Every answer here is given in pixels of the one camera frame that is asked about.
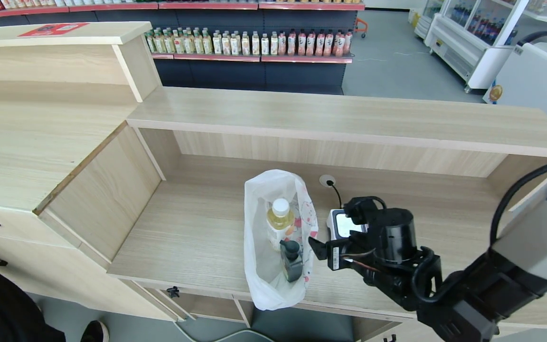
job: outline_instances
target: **bottle cap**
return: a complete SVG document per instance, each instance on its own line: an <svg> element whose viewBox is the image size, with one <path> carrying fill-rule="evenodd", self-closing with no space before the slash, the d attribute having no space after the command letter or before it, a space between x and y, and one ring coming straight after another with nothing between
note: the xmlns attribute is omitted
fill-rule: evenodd
<svg viewBox="0 0 547 342"><path fill-rule="evenodd" d="M290 209L291 206L288 204L288 201L286 199L276 199L272 203L272 211L274 212L273 214L278 217L286 216Z"/></svg>
<svg viewBox="0 0 547 342"><path fill-rule="evenodd" d="M295 261L299 257L299 243L296 241L280 240L280 250L284 251L284 255L290 261Z"/></svg>

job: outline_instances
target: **gray floor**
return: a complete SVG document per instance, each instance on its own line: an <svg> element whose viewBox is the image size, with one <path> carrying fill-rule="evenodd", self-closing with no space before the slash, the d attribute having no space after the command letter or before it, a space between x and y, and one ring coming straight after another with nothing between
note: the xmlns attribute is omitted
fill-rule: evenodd
<svg viewBox="0 0 547 342"><path fill-rule="evenodd" d="M364 11L367 37L355 35L343 79L345 95L482 103L484 91L464 93L464 80L415 36L404 11Z"/></svg>
<svg viewBox="0 0 547 342"><path fill-rule="evenodd" d="M343 91L346 95L395 97L460 102L482 102L482 93L467 95L463 80L413 34L406 12L365 11L359 17L369 23L365 39L352 42L354 63L347 66ZM85 325L102 320L109 327L112 342L185 342L173 323L124 314L99 312L76 303L33 296L43 309L46 322L64 331L68 342L78 342ZM239 323L208 320L180 323L193 338L211 341L245 328ZM256 312L253 329L276 341L351 341L351 318L308 310L284 309ZM547 340L547 331L527 331L500 338L498 342ZM229 342L262 342L244 333Z"/></svg>

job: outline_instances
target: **red label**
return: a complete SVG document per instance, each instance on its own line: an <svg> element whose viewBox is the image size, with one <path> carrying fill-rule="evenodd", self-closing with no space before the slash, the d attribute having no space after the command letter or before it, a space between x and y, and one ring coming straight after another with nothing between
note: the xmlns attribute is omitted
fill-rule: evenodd
<svg viewBox="0 0 547 342"><path fill-rule="evenodd" d="M71 24L48 24L41 26L40 28L36 28L35 30L22 33L19 37L59 36L88 24L89 22L74 22Z"/></svg>

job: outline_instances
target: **refrigerator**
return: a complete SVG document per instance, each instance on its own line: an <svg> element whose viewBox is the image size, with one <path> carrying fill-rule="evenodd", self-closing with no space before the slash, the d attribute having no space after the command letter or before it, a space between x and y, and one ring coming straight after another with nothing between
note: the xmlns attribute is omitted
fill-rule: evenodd
<svg viewBox="0 0 547 342"><path fill-rule="evenodd" d="M533 33L516 45L482 99L547 114L547 32Z"/></svg>
<svg viewBox="0 0 547 342"><path fill-rule="evenodd" d="M419 21L417 21L417 26L415 26L415 34L421 39L425 39L428 30L430 29L430 24L434 19L434 14L440 12L443 8L443 0L427 0L425 3L425 9Z"/></svg>
<svg viewBox="0 0 547 342"><path fill-rule="evenodd" d="M424 39L465 81L464 90L487 89L516 42L547 31L547 0L447 0Z"/></svg>

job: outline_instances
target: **white plastic bag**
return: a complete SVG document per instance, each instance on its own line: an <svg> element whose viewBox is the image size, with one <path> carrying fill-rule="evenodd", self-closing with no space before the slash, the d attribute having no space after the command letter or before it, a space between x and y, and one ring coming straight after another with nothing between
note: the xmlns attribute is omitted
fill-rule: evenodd
<svg viewBox="0 0 547 342"><path fill-rule="evenodd" d="M301 246L303 273L289 283L283 275L280 252L267 238L267 210L276 199L287 199L295 212L295 233ZM291 307L305 297L313 269L313 251L308 237L315 238L318 222L305 183L294 173L269 170L245 183L244 267L250 296L260 310Z"/></svg>

